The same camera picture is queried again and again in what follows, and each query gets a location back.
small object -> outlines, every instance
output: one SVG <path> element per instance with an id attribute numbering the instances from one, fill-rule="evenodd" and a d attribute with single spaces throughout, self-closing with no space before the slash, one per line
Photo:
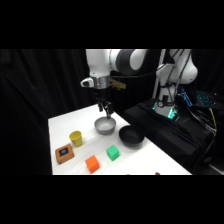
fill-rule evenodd
<path id="1" fill-rule="evenodd" d="M 116 121 L 113 118 L 107 119 L 107 117 L 102 117 L 95 122 L 95 128 L 101 135 L 112 134 L 114 132 L 115 126 Z"/>
<path id="2" fill-rule="evenodd" d="M 117 147 L 113 145 L 109 149 L 107 149 L 107 155 L 112 161 L 114 161 L 119 157 L 120 152 Z"/>
<path id="3" fill-rule="evenodd" d="M 100 164 L 95 156 L 90 157 L 85 162 L 86 162 L 86 165 L 87 165 L 90 173 L 94 173 L 95 171 L 97 171 L 100 168 Z"/>
<path id="4" fill-rule="evenodd" d="M 135 148 L 140 148 L 145 138 L 140 128 L 131 125 L 121 128 L 119 136 L 124 145 Z"/>
<path id="5" fill-rule="evenodd" d="M 55 154 L 59 165 L 75 157 L 70 144 L 57 149 Z"/>
<path id="6" fill-rule="evenodd" d="M 75 131 L 71 133 L 69 138 L 76 147 L 82 145 L 82 133 L 80 131 Z"/>

cube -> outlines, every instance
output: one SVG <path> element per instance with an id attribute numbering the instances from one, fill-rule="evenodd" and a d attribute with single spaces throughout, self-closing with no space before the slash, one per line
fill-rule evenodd
<path id="1" fill-rule="evenodd" d="M 59 165 L 75 157 L 70 144 L 57 149 L 55 154 Z"/>
<path id="2" fill-rule="evenodd" d="M 95 156 L 90 157 L 85 162 L 86 162 L 86 165 L 87 165 L 91 174 L 94 173 L 95 171 L 97 171 L 100 168 L 100 164 L 99 164 L 99 162 L 98 162 L 98 160 L 96 159 Z"/>
<path id="3" fill-rule="evenodd" d="M 109 149 L 107 149 L 107 155 L 112 161 L 114 161 L 119 157 L 120 152 L 117 147 L 113 145 Z"/>

cup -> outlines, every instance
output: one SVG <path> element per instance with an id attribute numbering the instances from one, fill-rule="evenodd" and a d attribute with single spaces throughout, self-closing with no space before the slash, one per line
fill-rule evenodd
<path id="1" fill-rule="evenodd" d="M 82 145 L 82 133 L 80 131 L 75 131 L 71 133 L 69 138 L 76 147 Z"/>

orange block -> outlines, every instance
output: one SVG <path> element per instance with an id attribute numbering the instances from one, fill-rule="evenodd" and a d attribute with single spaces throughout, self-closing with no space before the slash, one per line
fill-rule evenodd
<path id="1" fill-rule="evenodd" d="M 90 157 L 85 162 L 86 162 L 86 165 L 87 165 L 90 173 L 94 173 L 95 171 L 97 171 L 100 168 L 100 164 L 95 156 Z"/>

tabletop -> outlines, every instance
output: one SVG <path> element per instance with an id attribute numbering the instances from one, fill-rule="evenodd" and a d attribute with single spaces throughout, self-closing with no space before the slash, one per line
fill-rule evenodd
<path id="1" fill-rule="evenodd" d="M 123 145 L 119 130 L 129 124 L 116 113 L 112 115 L 117 123 L 114 133 L 107 136 L 98 134 L 94 123 L 104 116 L 106 113 L 100 113 L 98 105 L 94 105 L 49 119 L 53 175 L 91 175 L 85 160 L 93 155 L 99 161 L 100 169 L 92 175 L 191 175 L 147 138 L 140 149 Z M 80 147 L 75 147 L 69 139 L 74 131 L 82 133 L 83 145 Z M 59 165 L 55 150 L 67 144 L 72 146 L 75 157 Z M 113 162 L 106 153 L 112 145 L 120 151 L 120 156 Z"/>

